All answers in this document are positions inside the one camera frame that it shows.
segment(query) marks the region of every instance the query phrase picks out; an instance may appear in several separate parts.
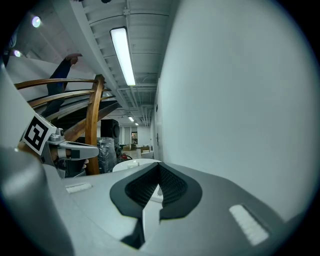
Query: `doorway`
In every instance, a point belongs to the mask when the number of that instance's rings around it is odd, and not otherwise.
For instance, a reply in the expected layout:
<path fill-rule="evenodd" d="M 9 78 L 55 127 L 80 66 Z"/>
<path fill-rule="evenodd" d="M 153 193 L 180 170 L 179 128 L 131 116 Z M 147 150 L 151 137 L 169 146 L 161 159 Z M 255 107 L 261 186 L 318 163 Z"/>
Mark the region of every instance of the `doorway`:
<path fill-rule="evenodd" d="M 131 132 L 131 143 L 137 145 L 138 144 L 138 132 Z"/>

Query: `wooden railing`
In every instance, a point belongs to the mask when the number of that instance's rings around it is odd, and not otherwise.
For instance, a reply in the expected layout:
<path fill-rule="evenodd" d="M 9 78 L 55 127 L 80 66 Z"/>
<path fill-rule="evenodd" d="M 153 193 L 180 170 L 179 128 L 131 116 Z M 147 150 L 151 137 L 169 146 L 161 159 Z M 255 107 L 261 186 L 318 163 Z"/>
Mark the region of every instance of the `wooden railing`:
<path fill-rule="evenodd" d="M 20 89 L 25 89 L 33 86 L 39 85 L 49 85 L 56 83 L 93 83 L 92 89 L 89 90 L 79 90 L 64 92 L 52 96 L 43 97 L 40 99 L 33 100 L 29 102 L 31 107 L 36 107 L 54 100 L 67 99 L 71 97 L 78 97 L 83 95 L 90 95 L 89 100 L 81 102 L 76 105 L 72 105 L 65 109 L 62 109 L 46 119 L 51 121 L 62 115 L 69 115 L 79 109 L 87 107 L 86 118 L 72 126 L 71 128 L 64 131 L 64 137 L 67 141 L 74 142 L 83 133 L 85 133 L 85 143 L 89 145 L 97 145 L 97 122 L 104 118 L 106 115 L 110 114 L 112 111 L 116 110 L 120 105 L 119 103 L 114 103 L 101 110 L 99 110 L 100 102 L 103 100 L 114 98 L 115 96 L 101 97 L 102 92 L 109 92 L 109 89 L 104 89 L 105 78 L 102 75 L 97 75 L 94 79 L 78 79 L 78 78 L 50 78 L 50 79 L 40 79 L 32 80 L 26 82 L 16 83 L 15 87 Z M 98 157 L 91 158 L 86 168 L 87 175 L 97 175 L 99 174 Z"/>

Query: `plastic bag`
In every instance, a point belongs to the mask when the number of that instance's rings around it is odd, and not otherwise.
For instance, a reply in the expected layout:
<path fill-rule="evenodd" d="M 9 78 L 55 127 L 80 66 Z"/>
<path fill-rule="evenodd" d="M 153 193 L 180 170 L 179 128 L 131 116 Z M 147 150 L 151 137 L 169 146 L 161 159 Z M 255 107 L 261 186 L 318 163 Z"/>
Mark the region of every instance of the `plastic bag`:
<path fill-rule="evenodd" d="M 115 140 L 109 137 L 97 138 L 97 147 L 99 149 L 98 163 L 100 173 L 111 173 L 117 164 Z"/>

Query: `ceiling light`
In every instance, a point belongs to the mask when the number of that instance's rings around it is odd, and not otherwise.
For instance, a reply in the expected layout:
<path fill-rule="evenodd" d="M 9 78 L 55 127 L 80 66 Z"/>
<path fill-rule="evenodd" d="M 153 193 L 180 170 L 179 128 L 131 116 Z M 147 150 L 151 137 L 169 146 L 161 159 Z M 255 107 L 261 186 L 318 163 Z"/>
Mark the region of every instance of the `ceiling light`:
<path fill-rule="evenodd" d="M 21 52 L 18 51 L 18 50 L 14 50 L 14 55 L 17 56 L 17 57 L 20 57 L 21 56 Z"/>
<path fill-rule="evenodd" d="M 38 16 L 33 17 L 32 19 L 32 26 L 38 28 L 41 24 L 41 19 Z"/>
<path fill-rule="evenodd" d="M 110 34 L 125 82 L 128 86 L 135 86 L 136 82 L 130 59 L 127 30 L 125 27 L 115 28 L 110 31 Z"/>

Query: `black speaker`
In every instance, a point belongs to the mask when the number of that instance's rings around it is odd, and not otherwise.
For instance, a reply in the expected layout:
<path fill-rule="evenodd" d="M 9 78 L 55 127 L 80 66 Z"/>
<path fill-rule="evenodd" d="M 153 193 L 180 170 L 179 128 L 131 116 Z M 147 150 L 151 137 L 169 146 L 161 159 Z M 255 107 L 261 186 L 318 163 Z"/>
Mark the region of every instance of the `black speaker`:
<path fill-rule="evenodd" d="M 114 143 L 119 143 L 120 128 L 119 122 L 113 119 L 101 120 L 101 137 L 109 137 L 114 139 Z"/>

